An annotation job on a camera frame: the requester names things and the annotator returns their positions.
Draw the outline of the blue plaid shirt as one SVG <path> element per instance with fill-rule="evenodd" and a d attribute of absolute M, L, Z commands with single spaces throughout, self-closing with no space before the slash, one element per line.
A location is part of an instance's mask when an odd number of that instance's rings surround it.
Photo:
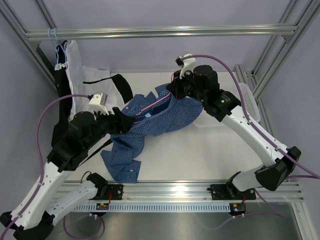
<path fill-rule="evenodd" d="M 168 91 L 165 84 L 157 86 L 153 93 L 158 97 L 162 91 Z M 131 117 L 130 102 L 122 113 Z M 133 124 L 126 134 L 111 135 L 112 149 L 102 150 L 100 155 L 113 180 L 119 184 L 135 184 L 141 167 L 141 162 L 136 158 L 145 147 L 145 137 L 179 131 L 193 123 L 202 110 L 199 101 L 189 97 L 178 100 L 172 95 L 170 109 L 165 113 Z"/>

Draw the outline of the pink wire hanger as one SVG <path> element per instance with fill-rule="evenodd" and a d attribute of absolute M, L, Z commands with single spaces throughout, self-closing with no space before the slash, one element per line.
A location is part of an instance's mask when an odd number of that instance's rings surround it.
<path fill-rule="evenodd" d="M 167 112 L 170 109 L 172 102 L 172 94 L 168 91 L 162 91 L 158 97 L 153 92 L 144 96 L 136 94 L 130 106 L 130 116 L 134 118 L 134 125 L 138 125 L 144 120 L 149 120 L 151 117 L 158 116 Z"/>

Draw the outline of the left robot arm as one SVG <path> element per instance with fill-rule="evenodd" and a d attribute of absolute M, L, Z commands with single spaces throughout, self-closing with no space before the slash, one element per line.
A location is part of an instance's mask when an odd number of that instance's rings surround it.
<path fill-rule="evenodd" d="M 4 212 L 0 222 L 13 230 L 17 240 L 44 240 L 54 226 L 78 205 L 87 200 L 110 197 L 108 181 L 91 173 L 80 186 L 54 201 L 53 197 L 65 180 L 88 157 L 89 150 L 107 134 L 127 133 L 135 119 L 113 107 L 113 113 L 77 113 L 68 123 L 62 138 L 52 147 L 43 174 L 22 203 Z"/>

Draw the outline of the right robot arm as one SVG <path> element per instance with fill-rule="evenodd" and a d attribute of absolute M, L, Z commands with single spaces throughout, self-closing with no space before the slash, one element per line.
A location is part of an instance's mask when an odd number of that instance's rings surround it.
<path fill-rule="evenodd" d="M 262 162 L 261 166 L 235 173 L 225 186 L 213 188 L 212 192 L 237 199 L 254 188 L 275 191 L 294 170 L 294 162 L 299 160 L 301 151 L 273 138 L 249 116 L 244 104 L 233 93 L 220 88 L 218 74 L 211 66 L 199 65 L 194 70 L 180 70 L 173 74 L 166 88 L 178 100 L 189 97 L 201 102 L 207 114 L 240 136 Z"/>

